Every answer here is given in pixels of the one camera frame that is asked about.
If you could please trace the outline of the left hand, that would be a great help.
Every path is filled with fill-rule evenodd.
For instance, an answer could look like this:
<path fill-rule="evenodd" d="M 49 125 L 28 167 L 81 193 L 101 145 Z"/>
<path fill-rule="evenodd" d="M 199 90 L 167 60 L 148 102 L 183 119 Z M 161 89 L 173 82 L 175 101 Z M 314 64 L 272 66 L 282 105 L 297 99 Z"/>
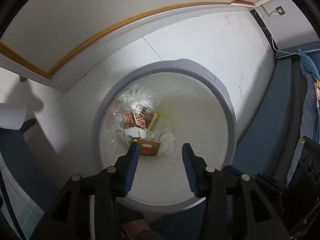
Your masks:
<path fill-rule="evenodd" d="M 146 230 L 151 230 L 150 226 L 144 219 L 133 220 L 122 225 L 129 239 L 136 239 L 136 236 Z"/>

